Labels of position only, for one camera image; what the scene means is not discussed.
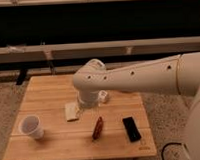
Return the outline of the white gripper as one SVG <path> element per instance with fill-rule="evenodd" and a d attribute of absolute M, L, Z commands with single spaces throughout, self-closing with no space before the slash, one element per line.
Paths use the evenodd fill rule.
<path fill-rule="evenodd" d="M 80 108 L 95 108 L 98 103 L 98 93 L 91 91 L 79 91 L 77 101 Z"/>

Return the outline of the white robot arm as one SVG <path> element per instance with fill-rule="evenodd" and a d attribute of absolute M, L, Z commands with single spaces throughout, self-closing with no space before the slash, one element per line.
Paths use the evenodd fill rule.
<path fill-rule="evenodd" d="M 92 59 L 72 77 L 79 102 L 90 107 L 101 90 L 192 96 L 180 160 L 200 160 L 200 52 L 145 61 L 108 70 Z"/>

